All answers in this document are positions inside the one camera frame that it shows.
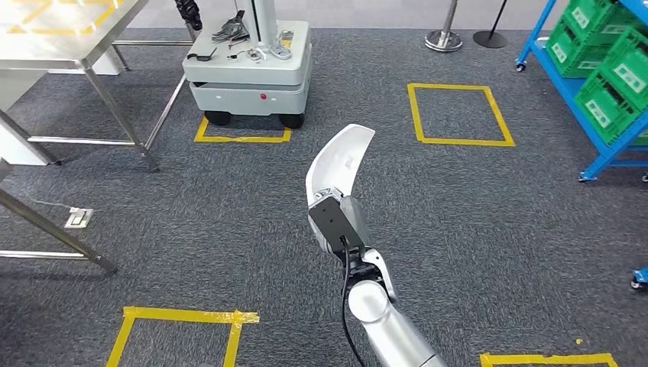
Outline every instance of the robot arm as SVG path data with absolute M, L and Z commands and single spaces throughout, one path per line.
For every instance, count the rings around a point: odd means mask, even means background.
M 322 250 L 345 264 L 348 286 L 343 297 L 348 295 L 349 309 L 383 367 L 446 367 L 412 322 L 394 308 L 397 297 L 387 265 L 368 246 L 364 214 L 351 196 L 373 135 L 369 128 L 349 125 L 317 155 L 306 175 L 309 222 Z

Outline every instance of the black cable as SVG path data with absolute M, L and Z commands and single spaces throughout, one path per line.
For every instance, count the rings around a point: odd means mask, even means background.
M 355 354 L 355 358 L 360 363 L 360 366 L 365 367 L 365 361 L 363 361 L 362 358 L 360 357 L 360 355 L 358 354 L 358 350 L 355 348 L 355 344 L 353 343 L 353 339 L 351 339 L 351 335 L 349 335 L 348 328 L 346 327 L 346 317 L 345 317 L 346 288 L 348 287 L 348 279 L 349 279 L 349 276 L 351 275 L 351 266 L 349 265 L 348 247 L 346 245 L 346 242 L 342 241 L 342 244 L 345 246 L 345 281 L 344 281 L 344 287 L 342 288 L 342 327 L 345 330 L 346 339 L 348 341 L 349 346 L 351 347 L 351 350 L 353 351 L 353 354 Z

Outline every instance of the stanchion post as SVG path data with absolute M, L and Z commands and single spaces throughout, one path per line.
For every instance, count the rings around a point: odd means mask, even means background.
M 500 12 L 497 13 L 497 18 L 495 19 L 495 23 L 493 24 L 493 28 L 491 29 L 491 31 L 479 31 L 479 32 L 475 32 L 475 34 L 472 35 L 472 39 L 475 41 L 476 44 L 487 48 L 502 48 L 507 45 L 508 43 L 507 39 L 504 38 L 503 35 L 495 31 L 495 28 L 497 28 L 497 23 L 500 22 L 502 12 L 504 12 L 506 1 L 507 0 L 504 0 L 502 2 Z
M 452 0 L 448 16 L 445 18 L 443 29 L 431 31 L 425 36 L 425 45 L 439 52 L 453 52 L 462 48 L 463 42 L 458 34 L 450 30 L 452 19 L 455 17 L 458 0 Z

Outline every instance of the table leg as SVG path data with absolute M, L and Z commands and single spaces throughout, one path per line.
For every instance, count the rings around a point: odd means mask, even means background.
M 189 37 L 191 38 L 191 41 L 196 42 L 196 31 L 194 31 L 193 28 L 191 28 L 191 25 L 189 25 L 189 23 L 185 22 L 184 25 L 189 32 Z
M 119 50 L 119 47 L 117 45 L 112 45 L 112 49 L 115 51 L 115 54 L 117 55 L 117 58 L 119 59 L 119 62 L 121 65 L 124 67 L 124 70 L 126 71 L 131 71 L 131 68 L 128 67 L 128 64 L 126 63 L 126 59 L 124 58 L 124 55 L 122 54 L 122 51 Z
M 103 101 L 108 106 L 110 112 L 112 112 L 115 119 L 117 119 L 121 127 L 126 131 L 128 137 L 135 143 L 135 146 L 140 150 L 141 156 L 144 158 L 151 171 L 153 172 L 159 171 L 160 167 L 155 161 L 155 158 L 153 158 L 151 153 L 144 146 L 144 143 L 142 143 L 138 138 L 137 134 L 135 134 L 135 129 L 133 128 L 133 125 L 131 125 L 126 120 L 126 118 L 124 117 L 124 113 L 119 108 L 119 106 L 117 106 L 117 102 L 115 102 L 115 100 L 112 98 L 110 93 L 108 93 L 108 90 L 105 89 L 103 84 L 99 82 L 99 78 L 97 77 L 97 74 L 95 74 L 94 70 L 92 70 L 92 67 L 83 66 L 83 72 L 86 73 L 88 80 L 90 81 L 92 86 L 95 87 L 97 93 L 99 93 L 99 95 L 102 97 Z
M 17 138 L 20 140 L 26 141 L 28 143 L 28 149 L 36 154 L 39 158 L 46 161 L 47 163 L 57 163 L 59 160 L 54 157 L 47 149 L 43 148 L 42 145 L 38 143 L 31 143 L 28 141 L 29 134 L 23 130 L 17 123 L 9 117 L 4 111 L 0 109 L 0 125 L 9 130 L 12 134 L 16 134 Z
M 155 138 L 157 138 L 157 134 L 160 132 L 160 128 L 162 127 L 162 124 L 164 124 L 164 122 L 167 120 L 167 116 L 171 111 L 171 107 L 173 107 L 173 104 L 176 102 L 176 99 L 178 98 L 178 94 L 180 93 L 180 90 L 182 89 L 185 80 L 186 80 L 186 75 L 183 75 L 183 77 L 180 78 L 180 81 L 178 82 L 176 89 L 173 91 L 173 94 L 171 95 L 169 102 L 167 103 L 166 106 L 164 106 L 164 111 L 162 111 L 162 115 L 160 115 L 160 118 L 157 120 L 157 123 L 153 127 L 151 136 L 149 136 L 148 140 L 146 140 L 146 144 L 144 145 L 146 149 L 151 149 L 151 145 L 153 145 L 153 143 L 155 142 Z
M 117 271 L 117 267 L 115 267 L 115 265 L 110 261 L 104 259 L 103 256 L 84 245 L 76 237 L 67 234 L 67 232 L 57 227 L 50 220 L 43 217 L 41 214 L 38 214 L 29 206 L 26 206 L 20 201 L 16 200 L 13 196 L 9 195 L 9 193 L 5 192 L 2 189 L 0 189 L 0 205 L 25 218 L 31 224 L 56 237 L 59 241 L 68 245 L 69 247 L 74 248 L 76 251 L 82 253 L 86 258 L 88 258 L 88 260 L 101 266 L 106 271 Z

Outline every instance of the metal tool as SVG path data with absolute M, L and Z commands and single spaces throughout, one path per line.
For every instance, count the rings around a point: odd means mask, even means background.
M 243 24 L 243 14 L 245 10 L 239 10 L 236 13 L 236 16 L 232 19 L 227 20 L 222 29 L 212 35 L 212 41 L 216 43 L 222 43 L 229 40 L 241 39 L 243 37 L 249 37 L 250 33 L 248 29 Z
M 205 61 L 206 62 L 206 61 L 209 61 L 209 60 L 212 59 L 212 56 L 214 56 L 214 53 L 216 52 L 216 50 L 218 48 L 219 48 L 218 46 L 214 47 L 214 49 L 212 50 L 212 53 L 210 53 L 209 55 L 206 55 L 206 56 L 205 55 L 197 55 L 197 54 L 188 54 L 188 55 L 186 55 L 186 58 L 190 59 L 192 57 L 195 57 L 196 60 L 198 60 L 198 61 Z

